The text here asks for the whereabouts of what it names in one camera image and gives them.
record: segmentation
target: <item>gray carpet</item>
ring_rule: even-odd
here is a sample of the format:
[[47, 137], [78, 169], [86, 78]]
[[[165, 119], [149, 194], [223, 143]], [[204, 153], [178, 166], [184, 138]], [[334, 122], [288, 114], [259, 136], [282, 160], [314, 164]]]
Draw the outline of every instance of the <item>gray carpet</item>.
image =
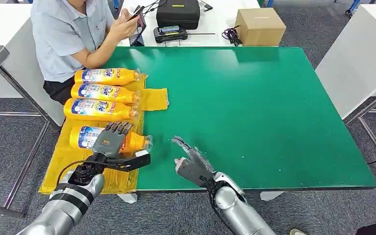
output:
[[[339, 3], [331, 0], [275, 0], [274, 8], [287, 26], [281, 46], [303, 47], [315, 68], [348, 22], [343, 13], [350, 4], [349, 0]], [[29, 111], [31, 107], [22, 100], [3, 99], [0, 100], [0, 111], [5, 110]], [[366, 121], [376, 134], [376, 117], [368, 115]], [[4, 203], [42, 125], [40, 118], [0, 117], [0, 205]], [[353, 122], [349, 131], [366, 160], [376, 160], [376, 148], [360, 123]], [[37, 193], [37, 190], [57, 138], [58, 132], [47, 131], [15, 198], [13, 208], [23, 210], [27, 217], [0, 216], [0, 235], [19, 231], [40, 213], [47, 202], [48, 196]], [[372, 165], [371, 170], [376, 176], [376, 165]], [[252, 191], [247, 193], [247, 199], [278, 234], [286, 234], [290, 228], [297, 227], [309, 235], [353, 235], [357, 228], [376, 223], [376, 189], [286, 192], [269, 202], [261, 201], [259, 193]], [[133, 205], [121, 202], [115, 195], [100, 196], [71, 234], [230, 233], [213, 214], [204, 193], [143, 193]]]

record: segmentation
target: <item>green table surface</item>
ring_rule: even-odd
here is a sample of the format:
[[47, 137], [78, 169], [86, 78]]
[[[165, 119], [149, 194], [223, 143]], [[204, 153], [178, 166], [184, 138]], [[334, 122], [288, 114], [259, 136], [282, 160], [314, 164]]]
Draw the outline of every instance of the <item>green table surface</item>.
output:
[[145, 112], [154, 145], [138, 190], [198, 189], [175, 173], [174, 135], [245, 189], [376, 187], [299, 47], [118, 47], [112, 67], [168, 88], [168, 109]]

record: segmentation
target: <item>yellow cloth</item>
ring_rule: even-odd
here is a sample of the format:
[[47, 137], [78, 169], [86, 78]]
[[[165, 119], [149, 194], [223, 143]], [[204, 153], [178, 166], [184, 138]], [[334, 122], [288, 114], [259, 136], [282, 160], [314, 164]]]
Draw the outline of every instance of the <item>yellow cloth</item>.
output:
[[[167, 89], [145, 89], [146, 75], [142, 76], [140, 82], [131, 82], [124, 86], [131, 91], [141, 91], [142, 101], [140, 107], [142, 110], [163, 110], [167, 109], [168, 99], [167, 99]], [[134, 131], [142, 134], [143, 133], [143, 115], [141, 115], [137, 120], [130, 121], [134, 124]], [[105, 127], [107, 122], [105, 121], [84, 121], [84, 120], [74, 120], [67, 118], [63, 127], [61, 129], [60, 137], [55, 146], [54, 153], [49, 163], [47, 173], [44, 177], [43, 183], [39, 189], [40, 193], [50, 194], [54, 189], [57, 182], [58, 175], [61, 170], [65, 168], [68, 164], [86, 160], [92, 154], [91, 150], [87, 149], [76, 149], [70, 146], [70, 132], [73, 126], [98, 126]], [[72, 165], [70, 168], [64, 171], [64, 174], [70, 170], [74, 169], [78, 164]], [[117, 170], [105, 169], [103, 172], [105, 182], [104, 188], [101, 193], [105, 194], [117, 194], [117, 193], [127, 193], [136, 190], [136, 183], [138, 179], [138, 170], [133, 170], [131, 172], [122, 172]]]
[[168, 108], [168, 89], [142, 89], [141, 94], [141, 110], [155, 111]]

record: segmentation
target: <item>robotic arm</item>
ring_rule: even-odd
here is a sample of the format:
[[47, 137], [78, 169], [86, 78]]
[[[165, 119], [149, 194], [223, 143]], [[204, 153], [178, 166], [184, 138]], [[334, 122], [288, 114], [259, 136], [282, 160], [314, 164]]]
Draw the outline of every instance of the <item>robotic arm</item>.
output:
[[[244, 191], [230, 177], [215, 171], [198, 149], [191, 148], [181, 137], [175, 136], [172, 141], [182, 147], [189, 157], [175, 159], [176, 173], [207, 189], [212, 209], [233, 234], [276, 235], [257, 211], [247, 203]], [[224, 221], [217, 207], [229, 224]]]
[[[131, 171], [150, 164], [150, 154], [146, 150], [136, 152], [131, 158], [119, 153], [132, 126], [127, 122], [108, 124], [94, 143], [93, 154], [61, 171], [57, 186], [41, 214], [17, 235], [67, 235], [100, 195], [105, 168]], [[215, 171], [201, 153], [182, 138], [175, 136], [172, 141], [181, 146], [189, 157], [175, 159], [176, 173], [207, 189], [212, 209], [233, 234], [276, 235], [256, 210], [247, 204], [244, 191], [230, 177]], [[75, 170], [69, 170], [59, 181], [62, 173], [77, 163], [82, 164]], [[217, 208], [223, 212], [229, 225]]]
[[[150, 154], [146, 150], [136, 152], [131, 158], [119, 153], [132, 126], [127, 122], [108, 124], [94, 143], [93, 154], [85, 161], [74, 162], [61, 171], [57, 187], [50, 194], [41, 214], [18, 235], [67, 235], [100, 195], [105, 168], [131, 171], [148, 165]], [[69, 170], [58, 182], [62, 173], [76, 163], [82, 164], [75, 170]]]

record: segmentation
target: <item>plastic bottle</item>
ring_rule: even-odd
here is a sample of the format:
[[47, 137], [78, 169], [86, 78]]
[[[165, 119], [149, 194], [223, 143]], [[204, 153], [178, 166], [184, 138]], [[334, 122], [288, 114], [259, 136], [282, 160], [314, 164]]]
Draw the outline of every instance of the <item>plastic bottle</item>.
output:
[[73, 98], [90, 98], [133, 104], [139, 104], [141, 100], [141, 93], [139, 91], [131, 92], [124, 87], [92, 83], [74, 84], [71, 89], [71, 96]]
[[122, 68], [79, 70], [75, 72], [75, 83], [98, 83], [103, 85], [126, 85], [129, 82], [140, 81], [139, 69], [128, 70]]
[[96, 121], [120, 121], [138, 116], [138, 106], [96, 99], [70, 98], [64, 105], [64, 115], [68, 118]]
[[[104, 128], [92, 126], [73, 127], [70, 134], [70, 145], [75, 148], [92, 148], [98, 135]], [[137, 150], [152, 149], [152, 136], [141, 136], [130, 131], [120, 149], [121, 153], [131, 153]]]

